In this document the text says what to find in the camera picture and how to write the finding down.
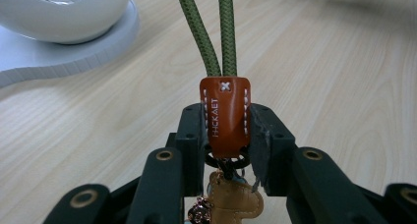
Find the light wooden surface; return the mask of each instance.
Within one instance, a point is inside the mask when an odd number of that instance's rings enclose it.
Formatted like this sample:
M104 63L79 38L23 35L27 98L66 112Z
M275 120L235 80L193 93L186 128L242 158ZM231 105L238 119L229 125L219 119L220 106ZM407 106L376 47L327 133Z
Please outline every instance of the light wooden surface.
M141 175L199 101L206 72L178 1L135 2L142 30L116 61L0 88L0 223L41 223L76 186L114 190ZM417 0L234 2L238 71L253 102L354 183L379 194L417 184ZM220 54L217 0L197 4ZM290 223L284 198L265 202L244 223Z

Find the metal key ring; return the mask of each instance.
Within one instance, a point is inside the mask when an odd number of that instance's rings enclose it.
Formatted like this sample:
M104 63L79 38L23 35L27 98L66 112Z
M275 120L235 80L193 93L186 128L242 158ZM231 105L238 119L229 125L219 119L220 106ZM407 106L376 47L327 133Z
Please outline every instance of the metal key ring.
M213 168L218 168L218 160L210 156L211 154L211 147L209 145L206 145L205 147L205 154L206 154L206 164ZM240 149L240 155L242 155L243 158L239 158L237 161L232 161L232 166L234 169L242 169L247 167L249 164L251 164L251 159L249 158L248 148L242 147Z

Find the green braided rope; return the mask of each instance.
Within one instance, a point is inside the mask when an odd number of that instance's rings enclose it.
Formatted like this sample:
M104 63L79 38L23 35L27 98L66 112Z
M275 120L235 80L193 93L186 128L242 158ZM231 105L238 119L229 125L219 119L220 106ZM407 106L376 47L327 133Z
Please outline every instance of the green braided rope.
M221 76L220 66L194 0L179 0L190 30L196 39L208 76Z
M221 54L224 76L237 76L233 0L218 0L221 28Z

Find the white plastic object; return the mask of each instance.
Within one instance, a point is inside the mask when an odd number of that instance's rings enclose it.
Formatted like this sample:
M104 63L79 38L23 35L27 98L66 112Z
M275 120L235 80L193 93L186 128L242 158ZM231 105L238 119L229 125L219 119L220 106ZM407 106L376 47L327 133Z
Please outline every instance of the white plastic object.
M140 19L133 1L107 33L82 44L37 41L0 26L0 87L66 77L101 66L125 52L139 29Z
M0 25L41 41L81 43L105 33L129 0L0 0Z

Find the brown leather tab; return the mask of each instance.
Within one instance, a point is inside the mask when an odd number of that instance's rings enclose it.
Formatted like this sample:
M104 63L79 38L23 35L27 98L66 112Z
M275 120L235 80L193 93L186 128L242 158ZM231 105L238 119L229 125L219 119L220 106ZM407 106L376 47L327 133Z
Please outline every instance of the brown leather tab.
M200 83L208 143L214 158L237 158L250 141L251 85L245 78L208 77Z
M241 224L244 218L255 218L264 210L264 199L252 192L246 183L228 181L213 172L209 177L208 201L212 204L211 224Z

